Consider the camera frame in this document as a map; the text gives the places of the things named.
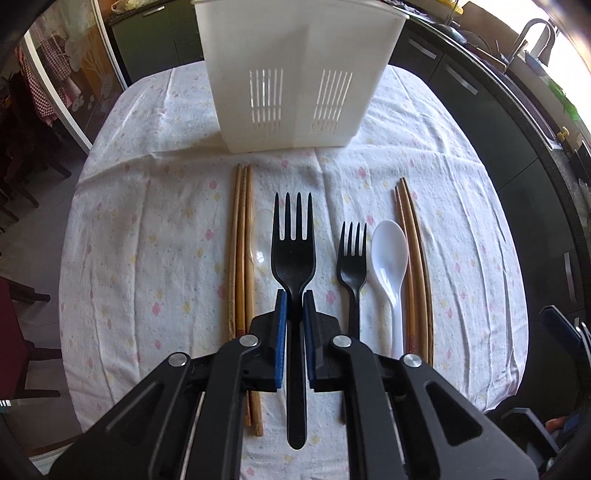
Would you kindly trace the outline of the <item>large black plastic fork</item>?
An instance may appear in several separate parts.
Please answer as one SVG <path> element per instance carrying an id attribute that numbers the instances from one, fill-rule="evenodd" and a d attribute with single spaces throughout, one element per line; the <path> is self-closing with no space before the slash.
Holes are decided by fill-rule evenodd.
<path id="1" fill-rule="evenodd" d="M 308 437 L 303 297 L 315 275 L 314 209 L 301 195 L 294 208 L 290 197 L 284 199 L 283 220 L 280 199 L 274 199 L 271 271 L 287 293 L 287 442 L 300 450 Z"/>

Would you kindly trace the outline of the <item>small black plastic fork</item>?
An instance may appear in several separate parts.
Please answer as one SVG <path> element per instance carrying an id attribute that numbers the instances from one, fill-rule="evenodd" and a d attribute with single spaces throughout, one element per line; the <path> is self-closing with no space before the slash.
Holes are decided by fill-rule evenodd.
<path id="1" fill-rule="evenodd" d="M 367 225 L 342 224 L 341 239 L 337 260 L 339 284 L 349 295 L 349 337 L 361 336 L 361 291 L 367 281 Z"/>

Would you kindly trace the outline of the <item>white plastic spoon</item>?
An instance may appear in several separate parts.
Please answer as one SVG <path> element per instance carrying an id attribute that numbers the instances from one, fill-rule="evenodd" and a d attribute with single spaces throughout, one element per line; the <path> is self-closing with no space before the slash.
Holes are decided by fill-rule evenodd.
<path id="1" fill-rule="evenodd" d="M 402 287 L 408 267 L 408 243 L 401 226 L 393 220 L 383 220 L 374 231 L 370 246 L 370 261 L 379 285 L 392 309 L 392 357 L 405 354 Z"/>

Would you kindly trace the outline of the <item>white floral tablecloth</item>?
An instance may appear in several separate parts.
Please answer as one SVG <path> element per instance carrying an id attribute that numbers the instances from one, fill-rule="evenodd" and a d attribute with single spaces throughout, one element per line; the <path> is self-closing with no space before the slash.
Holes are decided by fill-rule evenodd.
<path id="1" fill-rule="evenodd" d="M 322 311 L 344 318 L 335 278 L 342 223 L 394 215 L 410 188 L 428 260 L 435 367 L 478 409 L 513 394 L 527 357 L 514 243 L 467 136 L 417 76 L 388 67 L 344 148 L 246 155 L 221 141 L 204 65 L 138 81 L 117 100 L 76 186 L 60 277 L 60 334 L 74 409 L 92 426 L 168 354 L 211 353 L 228 336 L 229 218 L 235 167 L 254 203 L 311 194 Z"/>

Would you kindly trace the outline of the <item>dark red wooden chair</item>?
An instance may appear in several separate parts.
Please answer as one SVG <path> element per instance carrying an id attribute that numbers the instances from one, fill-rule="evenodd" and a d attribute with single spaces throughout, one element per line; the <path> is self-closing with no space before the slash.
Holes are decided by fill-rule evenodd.
<path id="1" fill-rule="evenodd" d="M 58 390 L 28 389 L 26 379 L 31 362 L 62 359 L 60 349 L 36 347 L 26 340 L 21 330 L 14 302 L 48 303 L 49 294 L 32 287 L 1 278 L 1 399 L 22 400 L 59 398 Z"/>

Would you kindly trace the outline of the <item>white plastic utensil holder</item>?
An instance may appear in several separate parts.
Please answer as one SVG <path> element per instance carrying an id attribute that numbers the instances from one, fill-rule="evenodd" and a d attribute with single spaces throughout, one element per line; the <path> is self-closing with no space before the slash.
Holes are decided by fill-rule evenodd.
<path id="1" fill-rule="evenodd" d="M 409 18 L 381 1 L 193 6 L 232 153 L 348 145 Z"/>

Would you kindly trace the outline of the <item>sliding glass door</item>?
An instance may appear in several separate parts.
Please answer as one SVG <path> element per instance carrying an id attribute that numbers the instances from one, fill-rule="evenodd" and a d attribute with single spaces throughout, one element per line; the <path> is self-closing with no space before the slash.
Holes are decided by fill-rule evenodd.
<path id="1" fill-rule="evenodd" d="M 32 23 L 16 56 L 37 112 L 63 126 L 89 152 L 109 112 L 127 88 L 109 40 L 110 1 L 55 1 Z"/>

